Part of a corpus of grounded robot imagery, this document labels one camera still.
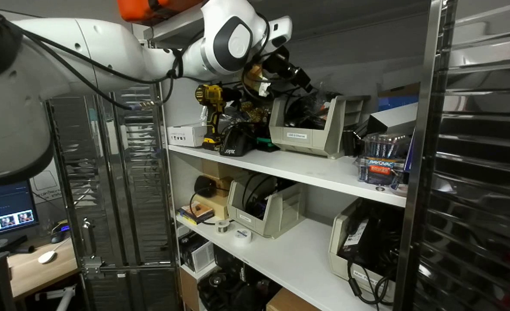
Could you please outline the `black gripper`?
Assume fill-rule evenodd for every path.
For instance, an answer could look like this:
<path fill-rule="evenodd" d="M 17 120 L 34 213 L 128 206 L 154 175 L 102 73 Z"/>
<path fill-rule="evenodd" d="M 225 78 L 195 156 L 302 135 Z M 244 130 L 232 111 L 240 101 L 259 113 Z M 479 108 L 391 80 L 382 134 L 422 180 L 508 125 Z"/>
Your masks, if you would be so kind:
<path fill-rule="evenodd" d="M 285 47 L 276 49 L 263 61 L 263 70 L 287 80 L 294 87 L 301 87 L 304 92 L 311 92 L 311 78 L 304 70 L 294 66 L 289 61 L 289 51 Z"/>

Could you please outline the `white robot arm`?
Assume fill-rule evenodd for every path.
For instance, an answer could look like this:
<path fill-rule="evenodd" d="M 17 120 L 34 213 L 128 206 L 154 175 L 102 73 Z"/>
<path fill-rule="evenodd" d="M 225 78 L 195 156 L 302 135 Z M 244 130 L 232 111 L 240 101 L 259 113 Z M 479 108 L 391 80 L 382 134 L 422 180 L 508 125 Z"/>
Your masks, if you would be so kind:
<path fill-rule="evenodd" d="M 88 92 L 105 97 L 166 78 L 226 78 L 292 37 L 290 18 L 264 20 L 249 0 L 206 0 L 200 13 L 200 39 L 181 49 L 147 47 L 102 20 L 10 21 L 0 14 L 0 185 L 50 165 L 48 101 Z"/>

